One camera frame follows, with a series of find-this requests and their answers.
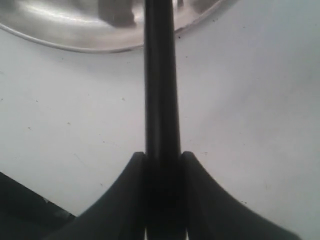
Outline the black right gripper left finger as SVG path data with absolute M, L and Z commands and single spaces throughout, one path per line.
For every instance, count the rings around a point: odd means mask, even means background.
M 114 184 L 49 240 L 142 240 L 145 237 L 145 154 L 135 152 Z

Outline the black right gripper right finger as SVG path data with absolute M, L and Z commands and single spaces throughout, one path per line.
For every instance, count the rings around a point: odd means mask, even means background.
M 191 240 L 298 240 L 225 191 L 189 151 L 181 155 L 187 232 Z

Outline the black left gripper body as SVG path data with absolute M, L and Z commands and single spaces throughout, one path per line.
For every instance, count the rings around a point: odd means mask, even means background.
M 75 218 L 7 175 L 0 174 L 2 240 L 42 240 Z

